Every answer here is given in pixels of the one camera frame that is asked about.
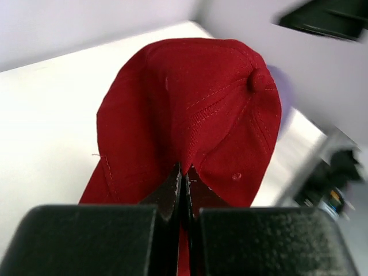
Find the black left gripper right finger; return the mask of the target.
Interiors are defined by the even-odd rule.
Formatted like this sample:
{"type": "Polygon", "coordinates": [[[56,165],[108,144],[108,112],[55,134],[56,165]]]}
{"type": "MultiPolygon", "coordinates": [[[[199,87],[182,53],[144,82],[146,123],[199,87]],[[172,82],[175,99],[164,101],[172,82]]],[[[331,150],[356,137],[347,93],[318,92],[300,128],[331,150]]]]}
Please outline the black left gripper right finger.
{"type": "Polygon", "coordinates": [[[318,208],[234,208],[185,177],[191,275],[357,275],[342,234],[318,208]]]}

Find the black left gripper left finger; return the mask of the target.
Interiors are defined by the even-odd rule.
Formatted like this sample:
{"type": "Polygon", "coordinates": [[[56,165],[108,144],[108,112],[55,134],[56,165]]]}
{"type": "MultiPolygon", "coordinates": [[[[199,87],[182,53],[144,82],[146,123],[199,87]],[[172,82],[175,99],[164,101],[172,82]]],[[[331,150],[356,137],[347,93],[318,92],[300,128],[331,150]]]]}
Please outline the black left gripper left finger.
{"type": "Polygon", "coordinates": [[[177,275],[182,174],[134,205],[40,205],[20,221],[2,275],[177,275]]]}

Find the red cap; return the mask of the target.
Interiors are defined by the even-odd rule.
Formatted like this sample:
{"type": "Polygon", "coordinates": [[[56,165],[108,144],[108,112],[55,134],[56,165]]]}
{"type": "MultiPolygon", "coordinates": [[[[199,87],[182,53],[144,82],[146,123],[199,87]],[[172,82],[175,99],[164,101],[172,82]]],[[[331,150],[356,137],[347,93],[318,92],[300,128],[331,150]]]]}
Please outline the red cap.
{"type": "Polygon", "coordinates": [[[100,160],[83,204],[136,204],[179,163],[234,207],[249,207],[281,123],[276,84],[237,40],[148,44],[118,72],[97,112],[100,160]]]}

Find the lilac cap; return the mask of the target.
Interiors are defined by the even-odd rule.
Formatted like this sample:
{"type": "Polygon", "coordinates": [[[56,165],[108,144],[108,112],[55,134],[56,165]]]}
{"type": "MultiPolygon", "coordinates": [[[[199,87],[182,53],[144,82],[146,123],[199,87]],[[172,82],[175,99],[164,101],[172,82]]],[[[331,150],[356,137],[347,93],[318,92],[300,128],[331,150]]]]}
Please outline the lilac cap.
{"type": "Polygon", "coordinates": [[[270,71],[270,74],[276,84],[279,100],[281,103],[281,122],[278,133],[278,139],[280,139],[288,124],[289,116],[294,103],[293,85],[288,75],[280,68],[268,64],[267,69],[270,71]]]}

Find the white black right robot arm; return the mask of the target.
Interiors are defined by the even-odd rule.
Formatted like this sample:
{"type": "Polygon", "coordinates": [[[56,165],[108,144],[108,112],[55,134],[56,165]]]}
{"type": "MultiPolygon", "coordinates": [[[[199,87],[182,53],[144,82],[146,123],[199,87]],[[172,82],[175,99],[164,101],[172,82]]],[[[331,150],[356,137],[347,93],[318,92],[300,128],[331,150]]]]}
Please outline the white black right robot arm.
{"type": "Polygon", "coordinates": [[[357,41],[367,29],[367,1],[305,1],[278,14],[274,22],[310,35],[357,41]]]}

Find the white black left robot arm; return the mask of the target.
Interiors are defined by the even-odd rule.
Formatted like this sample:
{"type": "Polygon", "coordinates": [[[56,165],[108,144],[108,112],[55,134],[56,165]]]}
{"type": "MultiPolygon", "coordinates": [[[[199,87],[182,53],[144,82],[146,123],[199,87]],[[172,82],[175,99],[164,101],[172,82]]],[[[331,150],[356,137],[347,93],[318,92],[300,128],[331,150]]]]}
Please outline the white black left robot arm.
{"type": "Polygon", "coordinates": [[[44,205],[21,220],[2,275],[357,275],[335,223],[361,179],[341,149],[288,207],[233,208],[195,169],[136,205],[44,205]]]}

